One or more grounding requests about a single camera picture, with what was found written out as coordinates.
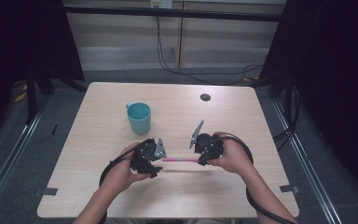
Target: human hand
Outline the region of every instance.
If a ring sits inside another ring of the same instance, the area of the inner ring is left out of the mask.
[[[226,136],[221,132],[216,132],[213,135],[220,137]],[[209,160],[208,164],[213,166],[220,166],[228,172],[240,174],[249,166],[252,166],[249,157],[246,155],[243,147],[232,139],[223,139],[224,151],[219,159]]]
[[[128,147],[125,147],[120,155],[127,152],[129,149],[138,145],[138,142],[132,143]],[[101,189],[107,189],[108,192],[113,194],[119,194],[120,192],[126,190],[134,182],[141,181],[150,177],[150,174],[134,174],[131,168],[131,158],[133,152],[122,158],[123,161],[116,164],[106,175],[103,183],[101,184]]]

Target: table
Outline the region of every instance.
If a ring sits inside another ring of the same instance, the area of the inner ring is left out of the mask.
[[[210,101],[200,96],[207,93]],[[126,103],[145,102],[152,109],[151,130],[132,132]],[[77,113],[48,188],[37,209],[41,217],[77,217],[98,188],[104,167],[135,141],[162,138],[169,157],[197,158],[189,149],[191,134],[233,133],[251,149],[255,167],[289,211],[298,207],[254,89],[201,85],[92,83]],[[116,197],[108,217],[211,218],[256,217],[241,178],[220,167],[195,162],[154,161],[163,170],[134,183]]]

